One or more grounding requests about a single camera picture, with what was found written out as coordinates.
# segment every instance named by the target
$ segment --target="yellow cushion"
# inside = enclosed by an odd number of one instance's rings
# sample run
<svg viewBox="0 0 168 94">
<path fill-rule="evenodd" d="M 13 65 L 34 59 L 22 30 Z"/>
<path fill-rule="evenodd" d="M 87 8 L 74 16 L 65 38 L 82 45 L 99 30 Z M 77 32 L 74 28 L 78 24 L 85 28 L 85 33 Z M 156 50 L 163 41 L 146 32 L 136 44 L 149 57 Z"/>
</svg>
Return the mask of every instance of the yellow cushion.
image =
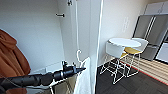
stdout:
<svg viewBox="0 0 168 94">
<path fill-rule="evenodd" d="M 123 58 L 124 56 L 128 55 L 127 53 L 122 53 L 120 58 Z"/>
<path fill-rule="evenodd" d="M 130 54 L 139 54 L 141 51 L 135 50 L 131 47 L 125 47 L 124 49 L 125 52 L 130 53 Z"/>
</svg>

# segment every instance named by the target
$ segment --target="white wall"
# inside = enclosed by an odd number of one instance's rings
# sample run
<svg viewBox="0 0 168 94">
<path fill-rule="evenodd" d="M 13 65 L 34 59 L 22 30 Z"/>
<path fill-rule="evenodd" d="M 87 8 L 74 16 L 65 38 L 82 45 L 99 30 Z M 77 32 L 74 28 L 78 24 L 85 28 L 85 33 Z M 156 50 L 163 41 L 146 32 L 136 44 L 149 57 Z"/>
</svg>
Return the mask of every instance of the white wall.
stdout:
<svg viewBox="0 0 168 94">
<path fill-rule="evenodd" d="M 98 51 L 100 41 L 101 30 L 101 17 L 103 0 L 91 0 L 91 17 L 90 17 L 90 49 L 89 56 L 91 58 L 91 90 L 92 94 L 95 94 L 96 75 L 97 75 L 97 63 L 98 63 Z"/>
<path fill-rule="evenodd" d="M 149 3 L 165 2 L 168 0 L 149 0 Z"/>
<path fill-rule="evenodd" d="M 137 18 L 143 14 L 148 0 L 104 0 L 103 3 L 98 66 L 104 62 L 106 41 L 132 37 Z"/>
<path fill-rule="evenodd" d="M 31 72 L 64 60 L 56 0 L 0 0 L 0 28 L 17 40 Z"/>
</svg>

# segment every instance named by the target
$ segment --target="metal stool legs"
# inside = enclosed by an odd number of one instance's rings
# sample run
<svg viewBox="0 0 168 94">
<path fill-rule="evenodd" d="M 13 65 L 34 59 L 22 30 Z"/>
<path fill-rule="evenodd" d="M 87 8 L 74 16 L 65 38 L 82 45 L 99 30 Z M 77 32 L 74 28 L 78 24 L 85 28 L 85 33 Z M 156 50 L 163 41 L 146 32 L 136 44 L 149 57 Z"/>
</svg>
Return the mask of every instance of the metal stool legs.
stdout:
<svg viewBox="0 0 168 94">
<path fill-rule="evenodd" d="M 111 76 L 114 75 L 113 84 L 116 84 L 116 83 L 117 83 L 118 81 L 120 81 L 123 77 L 125 77 L 125 66 L 126 66 L 126 64 L 123 64 L 124 67 L 123 67 L 123 73 L 122 73 L 122 76 L 116 80 L 118 69 L 119 69 L 119 67 L 121 67 L 121 65 L 119 65 L 120 60 L 117 59 L 116 62 L 118 62 L 118 64 L 117 64 L 117 68 L 116 68 L 116 70 L 111 74 Z"/>
<path fill-rule="evenodd" d="M 134 57 L 135 57 L 135 54 L 134 54 L 134 55 L 133 55 L 133 57 L 132 57 L 132 60 L 131 60 L 131 64 L 130 64 L 130 66 L 129 66 L 129 67 L 128 67 L 128 66 L 126 66 L 126 67 L 128 68 L 127 77 L 130 77 L 130 76 L 133 76 L 133 75 L 135 75 L 135 74 L 139 73 L 140 54 L 138 54 L 138 55 L 139 55 L 139 59 L 138 59 L 138 63 L 137 63 L 137 71 L 136 71 L 136 72 L 134 72 L 134 73 L 132 73 L 132 74 L 130 74 L 130 70 L 131 70 L 131 67 L 132 67 L 133 62 L 134 62 Z"/>
<path fill-rule="evenodd" d="M 104 73 L 106 70 L 108 70 L 109 72 L 111 72 L 111 76 L 114 76 L 114 79 L 113 79 L 113 84 L 116 84 L 116 82 L 118 82 L 119 80 L 121 80 L 123 77 L 125 77 L 125 67 L 126 67 L 126 64 L 124 63 L 121 63 L 120 62 L 120 59 L 117 59 L 116 63 L 113 63 L 113 62 L 108 62 L 108 66 L 105 67 L 105 63 L 106 63 L 106 60 L 107 60 L 107 56 L 105 57 L 105 61 L 104 61 L 104 64 L 101 68 L 101 71 L 100 71 L 100 74 Z M 109 68 L 113 68 L 110 66 L 110 63 L 114 64 L 115 65 L 115 71 L 111 71 Z M 120 78 L 117 79 L 117 73 L 121 73 L 122 76 Z"/>
</svg>

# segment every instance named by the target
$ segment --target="bar stool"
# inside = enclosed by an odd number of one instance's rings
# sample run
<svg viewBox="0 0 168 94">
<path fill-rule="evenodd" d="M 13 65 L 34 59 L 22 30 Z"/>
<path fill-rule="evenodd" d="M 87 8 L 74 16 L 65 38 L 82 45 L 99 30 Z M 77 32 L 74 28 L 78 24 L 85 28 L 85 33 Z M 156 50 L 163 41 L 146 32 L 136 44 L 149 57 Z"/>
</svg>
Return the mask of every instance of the bar stool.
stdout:
<svg viewBox="0 0 168 94">
<path fill-rule="evenodd" d="M 133 76 L 133 75 L 135 75 L 135 74 L 137 74 L 139 72 L 140 54 L 145 50 L 145 48 L 146 48 L 146 46 L 148 44 L 148 41 L 145 40 L 145 39 L 132 38 L 132 40 L 140 42 L 141 46 L 139 46 L 139 47 L 133 47 L 133 48 L 131 48 L 131 47 L 125 47 L 125 49 L 124 49 L 125 52 L 127 52 L 128 54 L 132 54 L 133 55 L 131 63 L 130 63 L 130 66 L 129 67 L 126 66 L 128 68 L 127 77 Z M 137 54 L 139 55 L 139 60 L 138 60 L 138 63 L 137 63 L 137 71 L 134 72 L 134 73 L 132 73 L 132 74 L 130 74 L 130 70 L 131 70 L 131 67 L 132 67 L 133 63 L 136 64 L 134 62 L 134 57 Z"/>
<path fill-rule="evenodd" d="M 106 58 L 105 58 L 105 62 L 102 66 L 102 69 L 100 71 L 100 74 L 104 73 L 106 70 L 111 72 L 112 73 L 111 76 L 114 75 L 113 84 L 115 84 L 116 82 L 121 80 L 121 78 L 125 77 L 125 66 L 126 66 L 126 64 L 120 62 L 121 58 L 128 55 L 127 53 L 123 53 L 124 49 L 125 49 L 125 47 L 123 47 L 123 46 L 112 44 L 109 41 L 106 42 L 106 53 L 107 53 L 107 55 L 106 55 Z M 110 61 L 108 66 L 105 67 L 105 63 L 106 63 L 106 59 L 107 59 L 108 55 L 110 55 L 112 57 L 115 57 L 117 60 L 116 60 L 116 63 Z M 110 64 L 115 65 L 115 68 L 114 68 L 115 70 L 114 71 L 110 70 L 110 68 L 113 68 L 113 67 L 110 66 Z M 121 73 L 122 76 L 120 78 L 116 79 L 116 76 L 117 76 L 118 72 Z"/>
</svg>

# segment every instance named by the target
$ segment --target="nozzle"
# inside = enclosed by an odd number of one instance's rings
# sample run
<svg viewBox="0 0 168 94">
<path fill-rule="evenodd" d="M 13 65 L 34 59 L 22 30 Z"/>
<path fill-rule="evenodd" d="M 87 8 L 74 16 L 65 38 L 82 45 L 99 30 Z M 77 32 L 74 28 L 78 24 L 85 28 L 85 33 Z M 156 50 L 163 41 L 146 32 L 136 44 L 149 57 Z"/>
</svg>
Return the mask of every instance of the nozzle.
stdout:
<svg viewBox="0 0 168 94">
<path fill-rule="evenodd" d="M 76 68 L 76 71 L 77 71 L 77 73 L 79 73 L 79 72 L 81 72 L 81 71 L 83 71 L 83 70 L 85 70 L 86 68 Z"/>
</svg>

